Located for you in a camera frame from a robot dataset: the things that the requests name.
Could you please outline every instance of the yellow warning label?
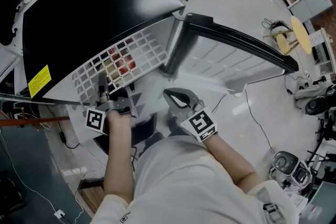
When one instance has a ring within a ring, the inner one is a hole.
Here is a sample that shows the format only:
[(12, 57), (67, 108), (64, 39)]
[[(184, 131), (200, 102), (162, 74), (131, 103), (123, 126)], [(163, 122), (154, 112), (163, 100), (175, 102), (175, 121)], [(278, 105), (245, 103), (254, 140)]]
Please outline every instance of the yellow warning label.
[(30, 97), (33, 98), (51, 80), (48, 65), (33, 77), (28, 83)]

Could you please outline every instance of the refrigerator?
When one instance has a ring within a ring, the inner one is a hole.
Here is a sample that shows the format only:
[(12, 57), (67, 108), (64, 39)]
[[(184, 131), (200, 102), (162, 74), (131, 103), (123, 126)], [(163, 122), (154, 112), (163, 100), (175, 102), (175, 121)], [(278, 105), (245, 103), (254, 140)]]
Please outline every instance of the refrigerator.
[(153, 70), (235, 94), (299, 70), (290, 56), (184, 8), (181, 0), (38, 0), (23, 26), (32, 101), (94, 105), (101, 72), (110, 94)]

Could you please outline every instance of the refrigerator shelf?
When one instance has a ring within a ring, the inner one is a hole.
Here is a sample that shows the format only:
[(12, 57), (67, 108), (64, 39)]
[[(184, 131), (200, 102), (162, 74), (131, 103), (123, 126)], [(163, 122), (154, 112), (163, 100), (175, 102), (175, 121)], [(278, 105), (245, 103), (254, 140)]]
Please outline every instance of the refrigerator shelf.
[(72, 73), (81, 104), (98, 101), (98, 75), (108, 77), (109, 93), (125, 87), (165, 63), (167, 52), (146, 28), (113, 44), (82, 64)]

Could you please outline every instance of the human arm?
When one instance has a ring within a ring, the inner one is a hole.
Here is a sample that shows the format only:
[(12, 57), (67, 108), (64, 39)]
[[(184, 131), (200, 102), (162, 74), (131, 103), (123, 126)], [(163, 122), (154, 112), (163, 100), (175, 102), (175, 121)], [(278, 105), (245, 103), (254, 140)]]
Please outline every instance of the human arm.
[(133, 200), (133, 170), (131, 163), (131, 115), (111, 111), (107, 115), (110, 142), (104, 178), (105, 195), (112, 194), (127, 203)]
[(248, 193), (261, 183), (253, 166), (219, 135), (212, 135), (203, 141), (209, 152), (226, 169), (234, 184)]

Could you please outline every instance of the sleeve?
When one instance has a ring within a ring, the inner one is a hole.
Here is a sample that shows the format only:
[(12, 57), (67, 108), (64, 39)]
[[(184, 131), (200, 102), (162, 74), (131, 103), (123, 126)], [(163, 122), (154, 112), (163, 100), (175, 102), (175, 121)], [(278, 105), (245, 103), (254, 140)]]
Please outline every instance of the sleeve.
[(275, 180), (268, 180), (252, 188), (248, 195), (263, 204), (268, 224), (298, 224), (299, 214), (292, 200)]
[(120, 223), (129, 204), (116, 195), (106, 195), (90, 224)]

